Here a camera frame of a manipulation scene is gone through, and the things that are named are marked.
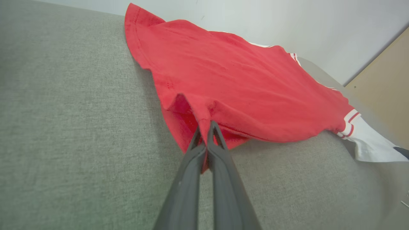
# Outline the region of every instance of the white trim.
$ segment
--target white trim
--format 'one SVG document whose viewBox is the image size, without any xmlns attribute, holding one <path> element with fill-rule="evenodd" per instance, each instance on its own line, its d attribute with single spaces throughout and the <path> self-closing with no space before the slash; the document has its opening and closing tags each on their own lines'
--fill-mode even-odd
<svg viewBox="0 0 409 230">
<path fill-rule="evenodd" d="M 345 122 L 345 129 L 341 133 L 344 134 L 345 136 L 348 136 L 349 133 L 351 133 L 352 130 L 352 125 L 349 122 Z"/>
<path fill-rule="evenodd" d="M 349 119 L 351 119 L 351 117 L 353 117 L 353 115 L 355 115 L 357 112 L 358 111 L 356 109 L 349 111 L 349 113 L 344 117 L 344 121 L 348 123 Z"/>
<path fill-rule="evenodd" d="M 264 47 L 264 48 L 272 47 L 272 45 L 260 45 L 260 44 L 256 44 L 256 43 L 252 43 L 252 42 L 248 42 L 248 43 L 250 43 L 250 44 L 252 44 L 252 45 Z"/>
<path fill-rule="evenodd" d="M 351 121 L 350 121 L 350 123 L 351 124 L 354 124 L 354 121 L 358 118 L 358 117 L 360 117 L 361 116 L 361 113 L 358 113 L 358 115 L 356 115 Z"/>
<path fill-rule="evenodd" d="M 295 57 L 295 60 L 297 61 L 297 63 L 301 66 L 301 63 L 298 61 L 297 54 L 294 54 L 294 57 Z"/>
</svg>

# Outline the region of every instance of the gray couch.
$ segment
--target gray couch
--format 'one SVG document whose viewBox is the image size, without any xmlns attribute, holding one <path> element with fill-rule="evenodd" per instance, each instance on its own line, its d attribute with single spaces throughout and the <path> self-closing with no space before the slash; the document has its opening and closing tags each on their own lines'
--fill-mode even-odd
<svg viewBox="0 0 409 230">
<path fill-rule="evenodd" d="M 151 229 L 183 155 L 151 73 L 128 50 L 124 17 L 0 4 L 0 229 Z M 393 140 L 334 79 L 300 62 Z M 358 162 L 346 147 L 325 131 L 233 149 L 262 227 L 408 229 L 409 165 Z M 200 186 L 199 228 L 212 229 L 211 172 Z"/>
</svg>

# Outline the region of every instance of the wooden panel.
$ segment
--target wooden panel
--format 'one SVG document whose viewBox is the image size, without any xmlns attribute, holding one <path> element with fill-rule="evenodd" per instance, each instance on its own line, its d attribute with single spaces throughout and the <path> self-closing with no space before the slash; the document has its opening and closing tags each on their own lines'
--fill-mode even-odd
<svg viewBox="0 0 409 230">
<path fill-rule="evenodd" d="M 346 88 L 409 149 L 409 28 Z"/>
</svg>

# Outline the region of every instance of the red fabric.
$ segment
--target red fabric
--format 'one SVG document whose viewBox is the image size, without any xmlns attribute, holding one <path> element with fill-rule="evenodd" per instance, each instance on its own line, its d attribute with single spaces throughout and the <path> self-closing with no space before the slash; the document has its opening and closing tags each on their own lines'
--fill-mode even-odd
<svg viewBox="0 0 409 230">
<path fill-rule="evenodd" d="M 255 46 L 185 20 L 165 22 L 133 4 L 125 33 L 132 56 L 152 72 L 164 119 L 184 152 L 198 124 L 207 143 L 211 120 L 231 149 L 249 138 L 295 142 L 343 131 L 353 109 L 282 47 Z"/>
</svg>

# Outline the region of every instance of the white fabric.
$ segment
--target white fabric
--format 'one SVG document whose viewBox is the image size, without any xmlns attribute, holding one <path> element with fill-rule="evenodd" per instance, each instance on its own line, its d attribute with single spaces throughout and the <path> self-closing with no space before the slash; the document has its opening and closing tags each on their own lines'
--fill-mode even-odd
<svg viewBox="0 0 409 230">
<path fill-rule="evenodd" d="M 256 44 L 256 43 L 252 43 L 252 42 L 249 42 L 249 43 L 252 44 L 252 45 L 257 45 L 257 46 L 264 47 L 264 48 L 272 47 L 272 45 L 260 45 L 260 44 Z"/>
<path fill-rule="evenodd" d="M 346 140 L 346 138 L 352 135 L 352 132 L 354 131 L 354 126 L 352 125 L 353 120 L 357 119 L 360 116 L 361 114 L 356 109 L 351 110 L 344 117 L 345 129 L 342 132 L 338 132 L 337 135 L 341 137 L 342 139 Z"/>
<path fill-rule="evenodd" d="M 355 158 L 366 162 L 409 161 L 406 157 L 393 149 L 395 144 L 384 138 L 371 128 L 362 117 L 355 118 L 351 124 L 354 130 L 345 139 L 356 143 Z"/>
</svg>

